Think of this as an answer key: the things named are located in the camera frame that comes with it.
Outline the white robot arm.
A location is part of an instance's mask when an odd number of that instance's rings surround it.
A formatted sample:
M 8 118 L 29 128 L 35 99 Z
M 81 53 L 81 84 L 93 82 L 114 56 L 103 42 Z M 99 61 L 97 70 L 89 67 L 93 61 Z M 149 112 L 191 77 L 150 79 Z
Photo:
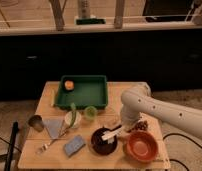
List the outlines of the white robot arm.
M 136 122 L 145 113 L 202 140 L 202 110 L 154 99 L 140 87 L 125 90 L 121 102 L 123 123 Z

